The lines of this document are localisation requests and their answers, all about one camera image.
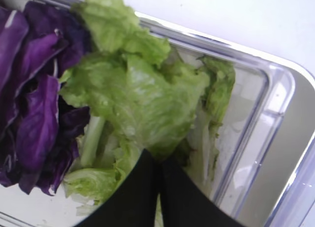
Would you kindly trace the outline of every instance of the purple cabbage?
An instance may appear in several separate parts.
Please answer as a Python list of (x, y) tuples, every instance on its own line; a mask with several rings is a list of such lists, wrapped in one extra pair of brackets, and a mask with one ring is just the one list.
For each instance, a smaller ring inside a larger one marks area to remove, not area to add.
[(16, 167), (15, 141), (10, 131), (7, 131), (5, 139), (0, 143), (0, 147), (0, 184), (9, 187), (16, 184), (19, 180), (19, 177), (13, 178), (13, 176), (16, 176), (16, 170), (19, 169)]
[(88, 107), (58, 96), (57, 78), (91, 51), (91, 38), (67, 10), (29, 2), (23, 14), (0, 7), (0, 184), (51, 195), (90, 120)]
[(0, 96), (0, 136), (18, 116), (17, 97), (24, 85), (36, 76), (43, 66), (67, 45), (54, 33), (30, 41), (19, 53), (12, 75)]
[(7, 93), (3, 88), (11, 73), (12, 64), (21, 43), (29, 30), (25, 17), (19, 11), (13, 10), (8, 16), (3, 29), (0, 25), (0, 92)]
[(58, 55), (59, 76), (77, 64), (83, 55), (92, 51), (90, 33), (68, 10), (30, 1), (24, 9), (24, 15), (30, 24), (30, 39), (58, 30), (69, 42), (69, 46)]
[(27, 95), (29, 114), (17, 131), (16, 154), (24, 170), (42, 169), (58, 133), (58, 91), (55, 77), (41, 75), (38, 88)]

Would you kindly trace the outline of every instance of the salad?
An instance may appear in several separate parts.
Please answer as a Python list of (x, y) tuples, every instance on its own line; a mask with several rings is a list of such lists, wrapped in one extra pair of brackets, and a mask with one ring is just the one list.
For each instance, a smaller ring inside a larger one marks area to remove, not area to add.
[(174, 155), (210, 195), (232, 63), (184, 62), (123, 0), (0, 6), (0, 42), (1, 185), (46, 195), (64, 185), (87, 215), (147, 149)]

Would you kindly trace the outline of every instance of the black object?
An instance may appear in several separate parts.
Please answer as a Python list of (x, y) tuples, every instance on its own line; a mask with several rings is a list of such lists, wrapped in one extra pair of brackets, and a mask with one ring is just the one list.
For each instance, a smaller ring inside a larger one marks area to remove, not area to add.
[(160, 193), (164, 227), (243, 227), (219, 210), (171, 157), (144, 150), (117, 191), (77, 227), (153, 227)]

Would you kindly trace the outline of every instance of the lettuce leaf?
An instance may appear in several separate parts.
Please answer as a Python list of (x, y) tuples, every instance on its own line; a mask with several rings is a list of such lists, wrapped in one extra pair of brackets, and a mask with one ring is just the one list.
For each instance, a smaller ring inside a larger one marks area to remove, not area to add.
[(134, 147), (128, 141), (120, 141), (120, 147), (114, 150), (116, 162), (113, 167), (118, 171), (118, 186), (121, 184), (136, 165), (142, 150)]
[(196, 110), (194, 129), (188, 134), (194, 152), (190, 154), (186, 170), (201, 191), (209, 196), (219, 155), (216, 138), (231, 98), (235, 70), (233, 64), (225, 60), (210, 56), (200, 59), (203, 66), (199, 70), (209, 75), (210, 85)]
[(170, 83), (141, 57), (124, 58), (90, 54), (71, 69), (61, 95), (69, 104), (88, 105), (93, 114), (107, 118), (118, 138), (164, 159), (190, 129), (209, 79), (177, 63), (181, 74)]
[(170, 51), (167, 39), (151, 36), (141, 28), (134, 10), (123, 0), (85, 0), (72, 10), (85, 21), (99, 51), (135, 53), (157, 65), (166, 60)]
[(103, 117), (94, 117), (90, 119), (87, 133), (84, 136), (83, 152), (81, 154), (81, 166), (84, 168), (92, 167), (98, 148), (98, 143), (106, 120)]
[(112, 168), (115, 162), (115, 150), (119, 147), (119, 140), (114, 133), (113, 126), (107, 122), (98, 142), (95, 168)]
[(114, 169), (86, 168), (72, 172), (65, 176), (66, 195), (80, 194), (87, 200), (94, 200), (93, 205), (104, 203), (117, 186), (116, 171)]

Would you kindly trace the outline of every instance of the clear plastic container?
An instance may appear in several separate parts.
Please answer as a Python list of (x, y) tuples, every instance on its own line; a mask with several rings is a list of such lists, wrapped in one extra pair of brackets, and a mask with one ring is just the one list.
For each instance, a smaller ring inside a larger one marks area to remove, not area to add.
[[(4, 1), (22, 9), (28, 0)], [(68, 7), (82, 0), (37, 1)], [(303, 69), (254, 49), (136, 14), (153, 35), (167, 37), (184, 60), (191, 63), (206, 54), (234, 64), (236, 83), (217, 139), (220, 154), (209, 199), (236, 217), (293, 96), (295, 84), (289, 70)], [(37, 189), (28, 196), (16, 186), (0, 187), (0, 199), (0, 226), (70, 227), (83, 219), (76, 216), (79, 204), (66, 199), (62, 187), (54, 197)]]
[(315, 223), (315, 133), (265, 227), (312, 227)]

